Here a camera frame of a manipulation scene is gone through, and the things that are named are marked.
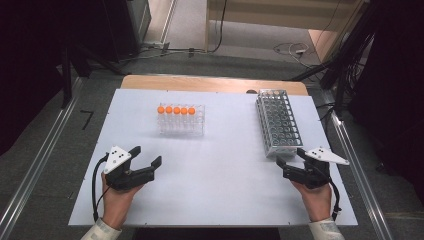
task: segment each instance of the floor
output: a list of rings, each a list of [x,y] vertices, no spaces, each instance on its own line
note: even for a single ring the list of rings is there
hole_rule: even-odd
[[[155,32],[154,28],[151,29],[152,32],[149,32],[151,35],[148,35],[149,43],[170,42],[172,48],[203,48],[204,38],[201,39],[200,36],[204,36],[205,24],[200,20],[184,22],[187,18],[184,18],[183,13],[184,11],[194,11],[200,19],[201,12],[194,9],[199,9],[199,6],[201,9],[204,1],[176,1],[173,14],[169,14],[169,10],[173,6],[172,1],[151,0],[150,3],[153,18],[155,18],[154,13],[157,12],[164,13],[163,15],[171,18],[168,21],[169,29],[167,31],[160,30],[160,27]],[[163,3],[163,5],[155,6],[154,3]],[[163,26],[166,25],[166,17],[157,18],[161,19]],[[189,23],[198,24],[198,27],[190,27]],[[210,23],[211,38],[215,38],[213,36],[216,31],[215,25],[214,22]],[[229,30],[226,29],[231,29],[234,33],[240,32],[232,34],[237,35],[234,38],[229,38]],[[267,41],[260,41],[258,38],[246,40],[249,35],[248,30],[254,31],[255,35],[265,34],[263,31],[269,31],[269,33],[285,31],[285,34],[270,34],[272,37]],[[195,55],[193,58],[188,58],[183,54],[174,54],[161,58],[134,59],[120,64],[120,67],[134,74],[203,75],[268,80],[288,79],[302,73],[307,68],[290,54],[282,55],[273,49],[279,43],[301,42],[309,45],[311,40],[299,29],[281,28],[276,30],[270,28],[270,30],[265,30],[258,26],[225,24],[223,33],[222,49],[220,48],[220,51],[214,56]],[[280,52],[283,53],[287,53],[287,51],[287,49],[280,49]],[[300,59],[307,65],[319,64],[313,53],[309,54],[308,58],[303,55]],[[325,103],[325,99],[316,80],[316,78],[306,79],[304,83],[308,86],[308,91],[313,96],[315,103],[320,105]],[[114,90],[119,88],[121,82],[121,76],[113,75],[103,69],[94,71],[90,79],[77,79],[74,91],[79,94],[75,96],[73,108],[68,109],[67,123],[59,129],[60,138],[51,139],[54,148],[46,156],[37,155],[39,150],[44,147],[43,142],[48,138],[50,129],[57,125],[57,116],[66,114],[60,110],[61,93],[45,106],[24,131],[15,146],[0,157],[0,206],[5,210],[18,188],[26,187],[21,183],[28,169],[31,168],[31,164],[38,158],[44,157],[45,159],[40,166],[43,171],[37,176],[38,178],[29,180],[31,184],[34,184],[33,189],[30,189],[31,195],[23,199],[27,202],[22,209],[18,210],[19,218],[16,222],[11,223],[14,224],[14,228],[6,233],[6,235],[10,234],[8,238],[3,238],[5,225],[2,219],[0,239],[76,239],[78,238],[76,236],[82,236],[87,231],[86,227],[70,228],[67,224],[88,160],[107,115],[109,103]],[[93,111],[94,114],[90,123],[84,128],[87,122],[86,111]],[[326,113],[326,109],[318,111],[321,116]],[[377,173],[374,169],[379,161],[366,131],[356,125],[348,113],[345,113],[345,123],[350,140],[354,143],[361,166],[366,172],[387,219],[393,238],[382,238],[375,233],[374,223],[370,220],[369,212],[349,167],[340,167],[339,170],[343,176],[345,187],[350,193],[350,200],[359,226],[343,227],[341,231],[347,239],[424,238],[422,234],[424,208],[416,198],[411,185],[398,176]],[[336,129],[331,124],[328,126],[327,134],[332,149],[343,156],[345,149],[340,144]],[[133,230],[130,227],[125,228],[120,239],[131,239]],[[312,239],[306,226],[280,228],[279,231],[281,239]]]

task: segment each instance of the gray carpet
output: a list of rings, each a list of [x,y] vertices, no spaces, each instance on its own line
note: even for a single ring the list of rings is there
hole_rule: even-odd
[[[304,71],[300,64],[263,61],[232,57],[186,54],[133,60],[121,67],[133,74],[156,73],[195,76],[222,76],[250,79],[280,80],[296,76]],[[28,203],[18,219],[9,239],[79,239],[88,228],[68,227],[76,194],[88,166],[91,154],[106,117],[109,104],[122,76],[108,70],[96,70],[84,81],[79,101],[66,124],[47,165],[32,192]],[[316,83],[305,80],[309,93],[316,104],[323,103]],[[59,93],[43,109],[25,130],[13,148],[0,159],[0,207],[4,209],[34,159],[42,141],[47,136],[61,105]],[[87,114],[81,110],[94,111],[83,130]],[[372,143],[366,131],[356,125],[346,113],[346,124],[358,157],[374,188],[384,213],[423,212],[412,187],[405,180],[375,172],[378,163]],[[334,129],[328,128],[328,139],[333,150],[343,156],[343,149]],[[349,167],[340,166],[346,190],[351,194],[359,226],[342,227],[346,239],[377,239],[374,228],[364,207],[363,200]],[[422,239],[422,218],[388,218],[395,239]],[[306,226],[280,228],[282,239],[312,239]],[[124,229],[120,239],[131,239],[132,228]]]

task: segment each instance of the hand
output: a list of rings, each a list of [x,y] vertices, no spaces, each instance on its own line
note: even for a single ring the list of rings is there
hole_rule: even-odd
[[[106,185],[105,174],[102,173],[103,181],[103,192],[105,192],[109,186]],[[111,228],[120,230],[125,220],[127,219],[127,213],[130,209],[134,195],[143,187],[143,185],[135,187],[128,191],[116,191],[110,188],[103,196],[104,203],[104,214],[103,222]]]
[[[311,222],[318,222],[330,217],[331,188],[328,183],[315,189],[309,189],[305,185],[293,181],[292,184],[302,195],[303,204],[305,204]]]

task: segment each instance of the test tube rack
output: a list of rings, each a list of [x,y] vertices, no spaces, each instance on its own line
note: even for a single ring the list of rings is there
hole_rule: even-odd
[[[297,148],[303,147],[303,143],[287,92],[261,89],[256,99],[256,107],[265,155],[267,157],[274,157],[277,154],[296,155]]]
[[[160,103],[157,112],[157,123],[160,134],[197,136],[204,134],[204,105]]]

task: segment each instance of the white sleeve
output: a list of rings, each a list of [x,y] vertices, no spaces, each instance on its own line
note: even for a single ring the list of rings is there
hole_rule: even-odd
[[[315,240],[344,240],[339,228],[331,218],[309,223],[309,229]]]
[[[81,240],[116,240],[121,232],[122,230],[118,231],[109,227],[99,218]]]

